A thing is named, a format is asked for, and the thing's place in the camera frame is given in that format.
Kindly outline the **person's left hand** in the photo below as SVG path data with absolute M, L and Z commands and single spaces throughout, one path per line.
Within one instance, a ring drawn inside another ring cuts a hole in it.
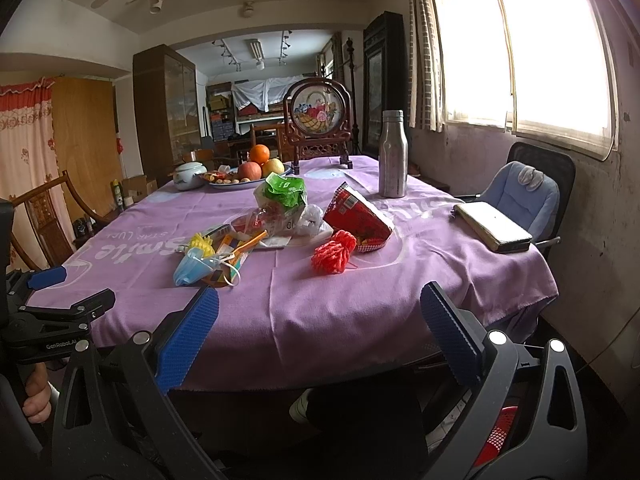
M 27 399 L 23 404 L 23 413 L 31 424 L 42 424 L 52 411 L 51 387 L 48 381 L 46 364 L 37 363 L 25 385 Z

